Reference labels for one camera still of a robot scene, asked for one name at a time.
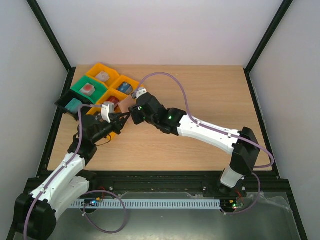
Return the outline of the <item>yellow bin with blue cards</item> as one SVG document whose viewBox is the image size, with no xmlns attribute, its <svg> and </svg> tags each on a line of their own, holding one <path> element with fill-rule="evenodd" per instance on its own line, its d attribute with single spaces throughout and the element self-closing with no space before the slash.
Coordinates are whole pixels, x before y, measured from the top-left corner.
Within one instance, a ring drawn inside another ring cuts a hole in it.
<svg viewBox="0 0 320 240">
<path fill-rule="evenodd" d="M 140 84 L 139 81 L 134 80 L 125 75 L 120 75 L 111 85 L 112 89 L 118 94 L 118 99 L 125 99 L 127 96 L 131 95 Z"/>
</svg>

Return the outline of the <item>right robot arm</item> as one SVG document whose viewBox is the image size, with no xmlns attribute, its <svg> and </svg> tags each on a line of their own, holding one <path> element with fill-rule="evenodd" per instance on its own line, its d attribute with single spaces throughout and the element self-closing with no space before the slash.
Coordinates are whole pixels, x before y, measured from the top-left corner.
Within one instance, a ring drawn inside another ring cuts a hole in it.
<svg viewBox="0 0 320 240">
<path fill-rule="evenodd" d="M 135 105 L 129 112 L 136 125 L 146 122 L 164 134 L 188 137 L 217 147 L 231 155 L 229 166 L 222 172 L 218 191 L 229 196 L 243 177 L 251 175 L 260 149 L 250 128 L 242 130 L 219 127 L 202 122 L 178 108 L 165 108 L 145 89 L 133 95 Z"/>
</svg>

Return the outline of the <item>white card stack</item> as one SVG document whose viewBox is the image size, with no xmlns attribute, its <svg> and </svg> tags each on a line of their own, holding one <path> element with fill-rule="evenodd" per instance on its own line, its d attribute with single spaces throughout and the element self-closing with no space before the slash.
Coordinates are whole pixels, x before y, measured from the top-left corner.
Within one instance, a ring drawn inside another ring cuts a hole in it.
<svg viewBox="0 0 320 240">
<path fill-rule="evenodd" d="M 107 72 L 101 71 L 95 76 L 95 78 L 100 80 L 103 83 L 106 83 L 110 79 L 110 76 Z"/>
</svg>

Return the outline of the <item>yellow bin far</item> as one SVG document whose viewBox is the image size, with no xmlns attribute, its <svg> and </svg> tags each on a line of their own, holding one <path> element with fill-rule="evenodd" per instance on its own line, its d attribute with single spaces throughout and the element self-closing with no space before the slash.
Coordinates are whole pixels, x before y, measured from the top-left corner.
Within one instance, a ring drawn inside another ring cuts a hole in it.
<svg viewBox="0 0 320 240">
<path fill-rule="evenodd" d="M 107 88 L 120 77 L 116 70 L 102 63 L 95 64 L 85 75 L 102 82 Z"/>
</svg>

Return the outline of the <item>black aluminium frame rail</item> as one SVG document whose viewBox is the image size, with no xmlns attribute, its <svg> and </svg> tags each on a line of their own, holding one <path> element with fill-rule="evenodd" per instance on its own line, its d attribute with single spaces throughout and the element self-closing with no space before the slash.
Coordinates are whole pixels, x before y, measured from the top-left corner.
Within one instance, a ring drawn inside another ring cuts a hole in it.
<svg viewBox="0 0 320 240">
<path fill-rule="evenodd" d="M 30 193 L 44 182 L 52 171 L 44 170 L 40 175 L 29 178 L 23 193 Z M 260 180 L 261 189 L 265 192 L 287 192 L 291 189 L 289 180 L 281 179 L 273 171 L 255 171 Z M 93 180 L 93 190 L 103 187 L 116 192 L 169 190 L 202 191 L 202 187 L 217 187 L 222 171 L 88 171 L 82 170 L 77 176 Z M 258 188 L 254 176 L 245 176 L 243 185 L 249 191 Z"/>
</svg>

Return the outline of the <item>green bin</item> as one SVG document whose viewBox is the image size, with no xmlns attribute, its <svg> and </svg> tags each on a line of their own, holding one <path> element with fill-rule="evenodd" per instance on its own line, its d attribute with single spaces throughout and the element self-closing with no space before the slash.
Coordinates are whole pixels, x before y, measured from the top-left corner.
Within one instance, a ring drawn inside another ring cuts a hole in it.
<svg viewBox="0 0 320 240">
<path fill-rule="evenodd" d="M 104 83 L 89 76 L 83 76 L 71 89 L 89 99 L 93 104 L 97 103 L 108 90 Z"/>
</svg>

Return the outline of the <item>yellow bin near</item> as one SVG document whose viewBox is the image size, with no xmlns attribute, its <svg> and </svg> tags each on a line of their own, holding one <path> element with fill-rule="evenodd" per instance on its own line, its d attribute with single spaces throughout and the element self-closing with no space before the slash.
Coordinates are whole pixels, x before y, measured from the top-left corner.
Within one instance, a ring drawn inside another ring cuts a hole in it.
<svg viewBox="0 0 320 240">
<path fill-rule="evenodd" d="M 97 143 L 112 133 L 120 135 L 126 123 L 126 113 L 112 112 L 103 118 L 101 111 L 87 114 L 82 119 L 82 136 L 92 143 Z"/>
</svg>

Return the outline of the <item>black bin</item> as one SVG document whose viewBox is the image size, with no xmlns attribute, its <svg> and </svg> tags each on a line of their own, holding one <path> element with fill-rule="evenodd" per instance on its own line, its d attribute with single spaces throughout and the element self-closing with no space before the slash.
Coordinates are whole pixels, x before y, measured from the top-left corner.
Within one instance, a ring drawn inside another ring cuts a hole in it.
<svg viewBox="0 0 320 240">
<path fill-rule="evenodd" d="M 55 105 L 62 110 L 63 114 L 69 114 L 76 121 L 79 120 L 79 107 L 80 105 L 92 105 L 92 101 L 72 89 L 66 91 L 66 93 L 61 96 Z"/>
</svg>

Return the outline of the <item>teal card stack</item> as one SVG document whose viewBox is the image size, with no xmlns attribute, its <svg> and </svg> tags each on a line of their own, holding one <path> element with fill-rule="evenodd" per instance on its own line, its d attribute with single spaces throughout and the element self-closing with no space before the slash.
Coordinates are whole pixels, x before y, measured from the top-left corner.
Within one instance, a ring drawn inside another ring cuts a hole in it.
<svg viewBox="0 0 320 240">
<path fill-rule="evenodd" d="M 76 114 L 79 110 L 79 106 L 82 105 L 82 102 L 76 98 L 73 98 L 66 106 L 65 109 L 72 114 Z"/>
</svg>

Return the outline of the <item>yellow bin with red cards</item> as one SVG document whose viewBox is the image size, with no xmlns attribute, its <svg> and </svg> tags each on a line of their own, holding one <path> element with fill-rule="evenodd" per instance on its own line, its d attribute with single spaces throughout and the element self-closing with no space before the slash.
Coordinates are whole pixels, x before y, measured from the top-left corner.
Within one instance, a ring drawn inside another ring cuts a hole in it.
<svg viewBox="0 0 320 240">
<path fill-rule="evenodd" d="M 106 91 L 106 93 L 97 101 L 96 104 L 102 105 L 104 102 L 112 102 L 114 103 L 114 110 L 116 112 L 120 112 L 120 108 L 118 106 L 118 103 L 123 101 L 128 95 L 110 88 Z"/>
</svg>

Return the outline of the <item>pink leather card holder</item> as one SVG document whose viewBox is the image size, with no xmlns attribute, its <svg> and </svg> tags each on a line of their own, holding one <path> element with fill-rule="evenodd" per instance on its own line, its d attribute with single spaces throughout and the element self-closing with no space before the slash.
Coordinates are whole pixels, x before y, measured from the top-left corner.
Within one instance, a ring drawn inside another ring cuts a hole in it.
<svg viewBox="0 0 320 240">
<path fill-rule="evenodd" d="M 128 113 L 129 108 L 133 107 L 135 104 L 136 104 L 135 99 L 131 95 L 129 95 L 124 100 L 118 103 L 118 107 L 121 113 L 125 114 L 125 113 Z"/>
</svg>

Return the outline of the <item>blue card stack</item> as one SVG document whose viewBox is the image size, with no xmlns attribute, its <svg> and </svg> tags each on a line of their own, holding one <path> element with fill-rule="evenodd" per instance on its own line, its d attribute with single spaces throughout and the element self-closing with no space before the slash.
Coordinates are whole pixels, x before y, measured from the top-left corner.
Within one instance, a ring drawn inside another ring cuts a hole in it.
<svg viewBox="0 0 320 240">
<path fill-rule="evenodd" d="M 123 82 L 117 90 L 123 94 L 129 95 L 133 91 L 133 87 L 128 82 Z"/>
</svg>

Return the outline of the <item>red-dot card stack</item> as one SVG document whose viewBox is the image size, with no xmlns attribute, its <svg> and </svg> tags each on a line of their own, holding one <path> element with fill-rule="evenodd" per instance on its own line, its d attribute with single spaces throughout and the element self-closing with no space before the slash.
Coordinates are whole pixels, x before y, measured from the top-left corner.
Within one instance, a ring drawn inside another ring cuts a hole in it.
<svg viewBox="0 0 320 240">
<path fill-rule="evenodd" d="M 93 93 L 96 91 L 95 86 L 90 84 L 90 83 L 86 83 L 81 89 L 80 89 L 80 93 L 91 97 L 93 95 Z"/>
</svg>

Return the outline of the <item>red card stack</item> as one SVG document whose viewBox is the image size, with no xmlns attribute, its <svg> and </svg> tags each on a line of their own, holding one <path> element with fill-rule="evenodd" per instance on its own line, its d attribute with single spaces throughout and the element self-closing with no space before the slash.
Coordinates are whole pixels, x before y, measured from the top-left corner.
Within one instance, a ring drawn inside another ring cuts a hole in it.
<svg viewBox="0 0 320 240">
<path fill-rule="evenodd" d="M 120 100 L 119 100 L 117 97 L 115 97 L 115 96 L 110 96 L 110 97 L 107 99 L 107 101 L 108 101 L 108 102 L 111 102 L 111 103 L 113 103 L 113 104 L 115 104 L 115 105 L 120 102 Z"/>
</svg>

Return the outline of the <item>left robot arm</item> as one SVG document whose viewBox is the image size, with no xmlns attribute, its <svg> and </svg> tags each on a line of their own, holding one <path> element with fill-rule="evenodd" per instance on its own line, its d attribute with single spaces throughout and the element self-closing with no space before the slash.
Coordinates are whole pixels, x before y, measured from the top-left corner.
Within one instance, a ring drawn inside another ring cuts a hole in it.
<svg viewBox="0 0 320 240">
<path fill-rule="evenodd" d="M 63 213 L 90 191 L 95 175 L 84 168 L 98 150 L 96 143 L 111 133 L 120 134 L 129 116 L 127 112 L 111 113 L 108 120 L 93 115 L 79 118 L 77 133 L 62 162 L 36 189 L 15 201 L 13 222 L 25 240 L 47 240 Z"/>
</svg>

